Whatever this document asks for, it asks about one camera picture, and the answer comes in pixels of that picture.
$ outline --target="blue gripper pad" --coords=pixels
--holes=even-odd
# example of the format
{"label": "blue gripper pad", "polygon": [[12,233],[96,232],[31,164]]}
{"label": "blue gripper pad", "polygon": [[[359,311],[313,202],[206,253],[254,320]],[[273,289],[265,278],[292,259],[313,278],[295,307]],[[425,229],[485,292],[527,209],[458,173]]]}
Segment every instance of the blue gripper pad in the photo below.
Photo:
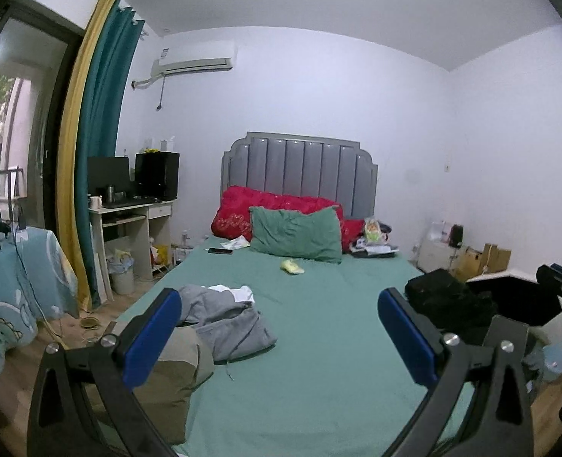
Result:
{"label": "blue gripper pad", "polygon": [[179,292],[164,289],[145,313],[127,325],[120,337],[121,344],[125,331],[128,337],[135,335],[123,355],[123,381],[129,390],[146,382],[180,316]]}
{"label": "blue gripper pad", "polygon": [[438,380],[434,352],[388,289],[378,296],[378,317],[414,383],[433,387]]}

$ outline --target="table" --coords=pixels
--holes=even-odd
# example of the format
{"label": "table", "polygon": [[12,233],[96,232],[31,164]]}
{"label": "table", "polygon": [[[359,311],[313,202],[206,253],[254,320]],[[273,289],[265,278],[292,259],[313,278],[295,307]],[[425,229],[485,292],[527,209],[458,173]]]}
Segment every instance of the table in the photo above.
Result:
{"label": "table", "polygon": [[1,372],[5,352],[36,337],[37,320],[57,319],[65,313],[78,318],[78,281],[50,230],[28,227],[17,232],[17,247],[11,235],[0,241]]}
{"label": "table", "polygon": [[[152,274],[163,265],[152,266],[150,258],[150,237],[154,244],[167,245],[170,251],[170,218],[172,216],[173,201],[164,201],[154,204],[140,204],[125,206],[123,208],[98,208],[89,209],[90,221],[93,226],[93,253],[95,265],[99,265],[100,277],[106,297],[103,302],[112,298],[110,276],[107,270],[106,255],[111,255],[114,249],[130,251],[134,264],[134,273],[142,280],[151,280]],[[118,216],[114,222],[106,222],[105,217]],[[103,229],[108,227],[122,226],[124,237],[106,241],[103,237]]]}

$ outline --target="sliding glass door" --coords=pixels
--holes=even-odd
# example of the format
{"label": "sliding glass door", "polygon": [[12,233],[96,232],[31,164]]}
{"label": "sliding glass door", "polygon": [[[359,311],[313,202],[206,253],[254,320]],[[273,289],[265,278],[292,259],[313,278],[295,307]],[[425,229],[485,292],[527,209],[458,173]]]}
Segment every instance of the sliding glass door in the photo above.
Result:
{"label": "sliding glass door", "polygon": [[20,207],[28,224],[52,230],[59,124],[81,40],[58,20],[27,0],[0,15],[0,210],[16,220]]}

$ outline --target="white desk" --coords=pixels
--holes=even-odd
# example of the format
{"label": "white desk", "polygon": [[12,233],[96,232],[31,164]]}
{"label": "white desk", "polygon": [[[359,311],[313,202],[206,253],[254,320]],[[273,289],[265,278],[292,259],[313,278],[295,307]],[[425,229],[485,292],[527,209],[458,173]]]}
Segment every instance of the white desk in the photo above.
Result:
{"label": "white desk", "polygon": [[[114,248],[130,250],[134,264],[134,273],[142,280],[151,280],[152,273],[159,268],[169,265],[159,265],[152,268],[150,259],[150,237],[154,238],[154,244],[167,245],[169,247],[170,259],[170,217],[172,215],[173,201],[165,201],[156,204],[141,204],[125,206],[124,208],[99,208],[89,209],[90,221],[93,226],[93,251],[99,261],[105,294],[111,299],[110,276],[107,271],[105,260],[106,251],[111,253]],[[113,213],[123,212],[115,222],[105,222],[106,216]],[[106,227],[123,226],[125,236],[105,242],[103,229]]]}

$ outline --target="shelf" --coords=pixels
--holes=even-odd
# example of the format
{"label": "shelf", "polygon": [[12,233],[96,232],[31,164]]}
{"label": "shelf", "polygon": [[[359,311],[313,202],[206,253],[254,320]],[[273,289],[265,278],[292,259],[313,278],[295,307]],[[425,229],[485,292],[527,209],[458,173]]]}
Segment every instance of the shelf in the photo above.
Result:
{"label": "shelf", "polygon": [[117,225],[123,225],[123,224],[129,224],[131,222],[136,222],[138,220],[145,220],[146,216],[144,214],[136,214],[133,216],[129,216],[126,218],[120,218],[119,220],[116,220],[115,222],[108,222],[108,223],[104,223],[102,224],[103,228],[106,227],[115,227]]}

